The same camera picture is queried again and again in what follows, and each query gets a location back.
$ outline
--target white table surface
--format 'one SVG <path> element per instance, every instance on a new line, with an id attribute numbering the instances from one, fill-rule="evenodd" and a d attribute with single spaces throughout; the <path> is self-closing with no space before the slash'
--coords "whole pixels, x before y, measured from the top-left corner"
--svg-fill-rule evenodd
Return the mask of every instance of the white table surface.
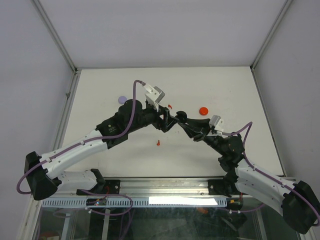
<path id="1" fill-rule="evenodd" d="M 235 132 L 253 121 L 246 153 L 259 166 L 283 175 L 266 116 L 249 67 L 125 68 L 82 70 L 64 142 L 89 133 L 118 111 L 119 96 L 132 98 L 134 80 L 158 86 L 166 95 L 163 106 L 172 115 L 185 111 L 189 118 L 220 115 L 224 131 Z M 144 88 L 137 99 L 145 106 Z M 209 114 L 201 116 L 200 107 Z M 100 170 L 104 177 L 216 177 L 226 173 L 220 155 L 204 142 L 193 142 L 178 125 L 163 133 L 152 125 L 130 133 L 127 141 L 73 165 L 68 171 Z"/>

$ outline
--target black mount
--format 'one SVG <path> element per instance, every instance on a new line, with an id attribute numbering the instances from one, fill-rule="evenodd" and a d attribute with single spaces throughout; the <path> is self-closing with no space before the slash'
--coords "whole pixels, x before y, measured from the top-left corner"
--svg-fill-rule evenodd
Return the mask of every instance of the black mount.
<path id="1" fill-rule="evenodd" d="M 133 100 L 127 100 L 124 105 L 120 106 L 118 112 L 114 116 L 96 126 L 96 130 L 100 131 L 103 136 L 115 136 L 121 134 L 127 127 L 133 107 Z M 134 118 L 129 131 L 122 137 L 116 139 L 104 139 L 108 149 L 128 140 L 129 133 L 153 125 L 156 129 L 166 133 L 179 120 L 170 115 L 168 108 L 159 106 L 159 111 L 146 102 L 146 108 L 142 108 L 141 102 L 135 100 Z"/>
<path id="2" fill-rule="evenodd" d="M 209 135 L 213 133 L 215 128 L 210 127 L 210 119 L 190 119 L 184 111 L 178 111 L 176 118 L 179 119 L 179 126 L 183 128 L 185 133 L 195 142 L 204 141 L 207 145 L 213 148 L 216 152 L 221 154 L 218 158 L 220 166 L 227 172 L 223 177 L 223 182 L 219 182 L 214 188 L 214 192 L 218 194 L 231 197 L 231 194 L 238 194 L 235 183 L 237 182 L 237 175 L 235 168 L 238 163 L 244 158 L 243 142 L 241 135 L 228 136 L 223 138 L 218 135 Z"/>

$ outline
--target red object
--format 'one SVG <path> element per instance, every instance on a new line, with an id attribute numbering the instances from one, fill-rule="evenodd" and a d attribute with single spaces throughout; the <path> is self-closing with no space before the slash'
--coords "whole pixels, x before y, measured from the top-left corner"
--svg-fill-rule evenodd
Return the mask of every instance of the red object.
<path id="1" fill-rule="evenodd" d="M 205 115 L 207 115 L 209 113 L 209 110 L 208 110 L 208 108 L 203 106 L 203 107 L 200 108 L 199 113 L 201 115 L 205 116 Z"/>
<path id="2" fill-rule="evenodd" d="M 109 194 L 110 188 L 108 186 L 105 186 L 104 189 L 107 189 L 106 194 Z"/>

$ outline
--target wire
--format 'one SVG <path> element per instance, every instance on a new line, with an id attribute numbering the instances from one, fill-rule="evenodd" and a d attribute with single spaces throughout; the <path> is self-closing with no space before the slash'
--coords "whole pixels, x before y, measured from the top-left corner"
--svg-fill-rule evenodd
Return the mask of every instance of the wire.
<path id="1" fill-rule="evenodd" d="M 135 110 L 136 110 L 136 88 L 137 88 L 137 83 L 141 84 L 142 86 L 146 85 L 145 82 L 143 81 L 140 81 L 140 80 L 135 80 L 133 82 L 133 97 L 132 97 L 132 110 L 131 110 L 131 116 L 130 116 L 130 119 L 129 119 L 129 122 L 128 122 L 128 125 L 126 126 L 126 128 L 124 129 L 124 131 L 118 135 L 114 135 L 114 136 L 97 136 L 97 137 L 92 137 L 92 138 L 89 138 L 89 139 L 86 139 L 84 140 L 83 142 L 84 143 L 88 143 L 88 142 L 91 142 L 91 141 L 95 141 L 95 140 L 102 140 L 102 139 L 117 139 L 117 138 L 121 138 L 122 136 L 124 136 L 130 129 L 131 125 L 132 125 L 132 122 L 134 121 L 134 117 L 135 117 Z M 54 160 L 55 158 L 61 156 L 62 154 L 65 154 L 66 152 L 78 147 L 82 145 L 80 142 L 58 152 L 57 154 L 51 156 L 49 159 L 50 160 Z M 28 171 L 25 172 L 25 174 L 19 179 L 17 185 L 16 185 L 16 191 L 19 193 L 19 194 L 23 194 L 23 195 L 26 195 L 26 194 L 31 194 L 32 192 L 31 191 L 22 191 L 20 189 L 20 186 L 21 186 L 21 183 L 22 181 L 30 174 L 32 173 L 36 168 L 40 167 L 41 165 L 47 163 L 48 161 L 47 160 L 44 160 L 44 161 L 41 161 L 39 162 L 38 164 L 36 164 L 35 166 L 33 166 L 32 168 L 30 168 Z"/>
<path id="2" fill-rule="evenodd" d="M 265 204 L 264 203 L 262 203 L 262 204 L 260 204 L 259 206 L 257 206 L 257 207 L 255 207 L 255 208 L 253 208 L 253 209 L 249 209 L 249 210 L 243 210 L 243 211 L 238 211 L 238 210 L 230 210 L 230 209 L 227 209 L 227 208 L 221 208 L 221 207 L 219 207 L 219 209 L 223 209 L 223 210 L 226 210 L 226 211 L 228 211 L 228 212 L 232 212 L 232 213 L 251 213 L 251 212 L 255 212 L 255 211 L 257 211 L 257 210 L 259 210 L 259 209 L 261 209 L 262 207 L 264 207 L 265 206 Z"/>
<path id="3" fill-rule="evenodd" d="M 89 209 L 89 213 L 95 213 L 95 214 L 100 214 L 100 215 L 103 215 L 103 216 L 121 216 L 121 215 L 124 215 L 126 213 L 128 213 L 132 207 L 134 206 L 134 201 L 131 199 L 131 197 L 127 196 L 127 195 L 124 195 L 124 194 L 98 194 L 98 193 L 93 193 L 93 192 L 89 192 L 85 189 L 80 189 L 82 192 L 86 193 L 86 194 L 89 194 L 89 195 L 92 195 L 92 196 L 105 196 L 105 197 L 122 197 L 122 198 L 126 198 L 126 199 L 129 199 L 130 200 L 130 206 L 124 211 L 124 212 L 120 212 L 120 213 L 103 213 L 103 212 L 99 212 L 99 211 L 95 211 L 95 210 L 92 210 L 91 208 L 89 207 L 86 207 L 85 209 Z"/>
<path id="4" fill-rule="evenodd" d="M 233 136 L 233 135 L 237 135 L 239 133 L 241 133 L 242 131 L 244 131 L 246 128 L 248 128 L 248 130 L 246 131 L 245 133 L 245 136 L 244 136 L 244 139 L 243 139 L 243 148 L 245 149 L 245 144 L 246 144 L 246 140 L 247 140 L 247 137 L 248 137 L 248 134 L 249 134 L 249 131 L 252 127 L 252 121 L 249 122 L 247 125 L 245 125 L 243 128 L 241 128 L 239 131 L 236 131 L 236 132 L 232 132 L 232 133 L 226 133 L 226 132 L 223 132 L 222 134 L 223 135 L 226 135 L 226 136 Z M 296 196 L 298 196 L 302 201 L 304 201 L 310 208 L 311 210 L 314 212 L 316 218 L 317 218 L 317 223 L 316 224 L 313 224 L 314 227 L 317 227 L 317 226 L 320 226 L 320 215 L 318 214 L 317 210 L 314 208 L 314 206 L 312 206 L 312 204 L 307 200 L 305 199 L 300 193 L 298 193 L 296 190 L 294 190 L 293 188 L 283 184 L 281 181 L 279 181 L 278 179 L 274 178 L 273 176 L 261 171 L 260 169 L 256 168 L 254 166 L 254 164 L 252 164 L 248 157 L 247 157 L 247 154 L 246 154 L 246 151 L 243 152 L 243 156 L 244 156 L 244 159 L 246 161 L 246 163 L 252 168 L 254 169 L 255 171 L 257 171 L 258 173 L 262 174 L 263 176 L 267 177 L 268 179 L 271 179 L 272 181 L 276 182 L 277 184 L 281 185 L 282 187 L 285 187 L 286 189 L 290 190 L 292 193 L 294 193 Z M 254 208 L 252 210 L 257 210 L 258 208 L 260 207 L 263 207 L 263 204 L 260 205 L 259 207 L 257 208 Z"/>
<path id="5" fill-rule="evenodd" d="M 123 233 L 122 236 L 119 238 L 119 240 L 123 240 L 123 239 L 125 238 L 125 236 L 127 235 L 128 230 L 129 230 L 129 228 L 130 228 L 130 225 L 131 225 L 131 223 L 132 223 L 132 220 L 133 220 L 133 218 L 134 218 L 134 214 L 135 214 L 135 210 L 133 210 L 132 215 L 131 215 L 130 212 L 129 212 L 129 222 L 128 222 L 127 226 L 126 226 L 126 229 L 125 229 L 124 233 Z"/>
<path id="6" fill-rule="evenodd" d="M 238 199 L 238 200 L 240 200 L 240 201 L 241 201 L 241 200 L 242 200 L 243 195 L 244 195 L 244 194 L 243 194 L 242 192 L 240 192 L 240 197 L 239 197 L 239 199 Z"/>

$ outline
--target orange object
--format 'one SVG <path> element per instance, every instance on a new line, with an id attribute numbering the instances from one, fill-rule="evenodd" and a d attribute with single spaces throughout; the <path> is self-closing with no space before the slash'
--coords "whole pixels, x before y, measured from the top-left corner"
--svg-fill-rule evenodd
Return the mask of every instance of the orange object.
<path id="1" fill-rule="evenodd" d="M 200 109 L 199 109 L 199 113 L 201 114 L 201 115 L 203 115 L 203 116 L 205 116 L 205 115 L 207 115 L 208 113 L 209 113 L 209 110 L 208 110 L 208 108 L 206 108 L 206 107 L 201 107 Z"/>
<path id="2" fill-rule="evenodd" d="M 209 213 L 208 209 L 203 208 L 203 207 L 197 207 L 196 209 L 197 209 L 198 212 L 200 212 L 202 214 L 208 214 Z"/>

